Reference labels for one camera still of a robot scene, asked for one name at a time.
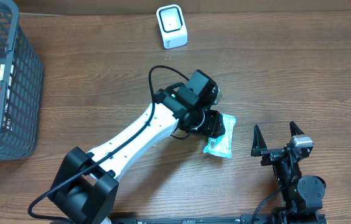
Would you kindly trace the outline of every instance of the wooden surface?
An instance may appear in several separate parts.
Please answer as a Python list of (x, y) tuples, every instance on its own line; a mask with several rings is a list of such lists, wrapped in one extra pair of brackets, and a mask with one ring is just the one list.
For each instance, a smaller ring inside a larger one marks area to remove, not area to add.
[(14, 0), (21, 12), (59, 15), (155, 14), (168, 4), (184, 13), (351, 10), (351, 0)]
[[(202, 150), (205, 138), (165, 139), (120, 183), (113, 212), (139, 217), (253, 213), (276, 189), (271, 167), (250, 157), (253, 126), (269, 147), (289, 141), (295, 121), (315, 140), (304, 175), (326, 180), (329, 223), (351, 223), (351, 11), (186, 15), (189, 43), (163, 50), (145, 16), (21, 19), (45, 65), (38, 147), (31, 159), (0, 162), (0, 223), (33, 220), (27, 207), (51, 185), (64, 155), (106, 142), (150, 102), (147, 72), (157, 64), (188, 76), (201, 69), (223, 90), (216, 110), (238, 121), (232, 159)], [(181, 81), (158, 70), (154, 88)], [(263, 207), (281, 205), (281, 199)], [(35, 210), (60, 211), (45, 199)]]

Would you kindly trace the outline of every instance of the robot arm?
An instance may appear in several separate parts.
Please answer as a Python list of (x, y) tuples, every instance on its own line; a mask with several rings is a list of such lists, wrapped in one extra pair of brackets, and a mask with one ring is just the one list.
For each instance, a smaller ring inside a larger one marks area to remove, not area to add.
[[(153, 116), (150, 104), (143, 115), (108, 142), (88, 153), (78, 147), (71, 150), (63, 159), (51, 187), (58, 190), (49, 193), (48, 198), (76, 224), (102, 223), (113, 208), (118, 182), (150, 147), (177, 128), (213, 138), (225, 133), (222, 115), (210, 110), (220, 97), (217, 84), (200, 70), (196, 70), (186, 84), (176, 83), (158, 90)], [(149, 118), (152, 119), (149, 125), (141, 131)], [(126, 141), (130, 142), (117, 150)], [(75, 177), (83, 171), (84, 175), (96, 179), (94, 186), (82, 176)]]

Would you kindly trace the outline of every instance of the gray plastic basket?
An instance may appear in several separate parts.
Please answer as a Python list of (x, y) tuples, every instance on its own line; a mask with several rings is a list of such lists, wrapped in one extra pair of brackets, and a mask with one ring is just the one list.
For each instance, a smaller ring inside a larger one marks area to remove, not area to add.
[(44, 72), (18, 22), (15, 3), (0, 0), (0, 64), (6, 65), (0, 82), (0, 159), (30, 157), (37, 141)]

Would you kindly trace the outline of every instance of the white cube device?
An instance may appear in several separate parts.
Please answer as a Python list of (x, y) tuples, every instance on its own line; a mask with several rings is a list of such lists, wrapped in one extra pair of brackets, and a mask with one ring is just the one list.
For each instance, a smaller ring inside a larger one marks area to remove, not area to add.
[(171, 4), (156, 11), (157, 22), (161, 30), (163, 46), (171, 49), (187, 44), (188, 33), (180, 6)]

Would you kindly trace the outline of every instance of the basket handle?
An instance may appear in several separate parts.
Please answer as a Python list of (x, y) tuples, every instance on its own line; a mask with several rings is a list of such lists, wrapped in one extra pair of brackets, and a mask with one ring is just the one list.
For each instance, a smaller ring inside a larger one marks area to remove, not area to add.
[(5, 48), (6, 54), (8, 54), (12, 52), (15, 47), (16, 32), (19, 25), (19, 9), (12, 0), (0, 0), (0, 4), (7, 6), (12, 14), (11, 26), (9, 28), (7, 45)]

